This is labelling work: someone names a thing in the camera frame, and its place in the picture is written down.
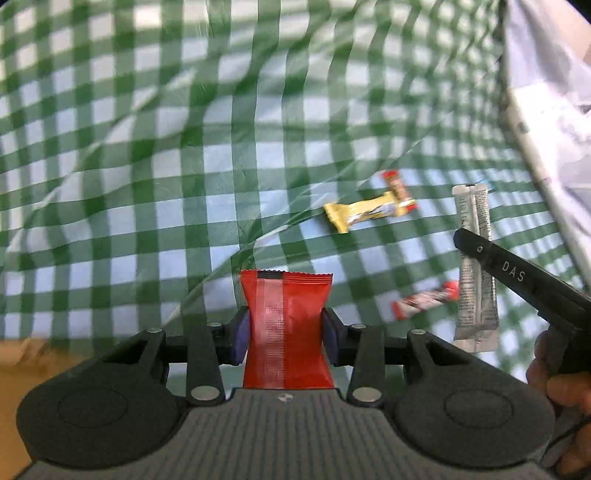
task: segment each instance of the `red and white candy bar wrapper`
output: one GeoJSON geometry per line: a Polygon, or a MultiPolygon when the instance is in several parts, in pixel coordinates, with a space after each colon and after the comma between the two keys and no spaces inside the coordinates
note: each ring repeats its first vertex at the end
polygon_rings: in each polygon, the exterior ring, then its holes
{"type": "Polygon", "coordinates": [[[423,312],[448,301],[460,297],[460,286],[457,281],[447,281],[442,288],[427,290],[392,302],[392,309],[397,320],[408,320],[415,313],[423,312]]]}

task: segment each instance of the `logo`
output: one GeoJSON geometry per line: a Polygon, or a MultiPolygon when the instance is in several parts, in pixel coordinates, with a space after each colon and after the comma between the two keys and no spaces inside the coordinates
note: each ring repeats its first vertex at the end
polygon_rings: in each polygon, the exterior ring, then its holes
{"type": "Polygon", "coordinates": [[[282,393],[277,397],[277,400],[282,401],[283,403],[289,403],[293,399],[294,396],[289,393],[282,393]]]}
{"type": "Polygon", "coordinates": [[[517,278],[517,281],[524,281],[525,272],[523,270],[517,270],[516,267],[511,267],[512,265],[509,262],[503,263],[503,272],[509,272],[509,275],[513,278],[517,278]]]}

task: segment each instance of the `black cable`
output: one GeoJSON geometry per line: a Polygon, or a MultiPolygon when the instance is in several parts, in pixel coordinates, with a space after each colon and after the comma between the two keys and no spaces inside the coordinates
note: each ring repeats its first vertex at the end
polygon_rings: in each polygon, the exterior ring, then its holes
{"type": "Polygon", "coordinates": [[[564,432],[562,435],[558,435],[554,440],[552,440],[550,442],[550,444],[546,447],[546,450],[551,449],[554,445],[556,445],[558,442],[561,442],[562,440],[564,440],[567,437],[570,437],[571,435],[577,433],[580,429],[582,429],[585,425],[591,423],[591,415],[588,415],[586,417],[583,418],[583,420],[581,420],[579,423],[577,423],[575,426],[569,428],[566,432],[564,432]]]}

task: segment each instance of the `circular button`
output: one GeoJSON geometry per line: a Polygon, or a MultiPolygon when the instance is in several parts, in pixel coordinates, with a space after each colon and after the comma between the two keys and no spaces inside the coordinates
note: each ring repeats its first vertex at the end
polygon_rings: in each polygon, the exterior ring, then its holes
{"type": "Polygon", "coordinates": [[[494,429],[513,416],[511,402],[489,390],[462,390],[445,400],[445,411],[456,423],[475,429],[494,429]]]}
{"type": "Polygon", "coordinates": [[[103,427],[127,411],[123,395],[108,388],[87,388],[66,395],[57,407],[60,416],[76,427],[103,427]]]}

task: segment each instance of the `candy bar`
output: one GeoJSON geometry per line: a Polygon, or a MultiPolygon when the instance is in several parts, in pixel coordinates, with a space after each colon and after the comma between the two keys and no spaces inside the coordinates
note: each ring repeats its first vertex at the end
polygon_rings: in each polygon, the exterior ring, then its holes
{"type": "Polygon", "coordinates": [[[397,320],[408,320],[415,313],[432,309],[447,301],[459,298],[460,288],[457,281],[448,281],[443,288],[427,290],[393,302],[392,308],[397,320]]]}
{"type": "Polygon", "coordinates": [[[388,182],[388,187],[395,195],[401,207],[405,207],[409,212],[417,207],[417,201],[408,193],[398,170],[387,170],[382,173],[382,177],[388,182]]]}
{"type": "Polygon", "coordinates": [[[324,211],[339,233],[347,233],[354,223],[372,218],[401,216],[406,214],[408,209],[398,204],[393,192],[386,192],[380,197],[350,205],[327,203],[324,205],[324,211]]]}

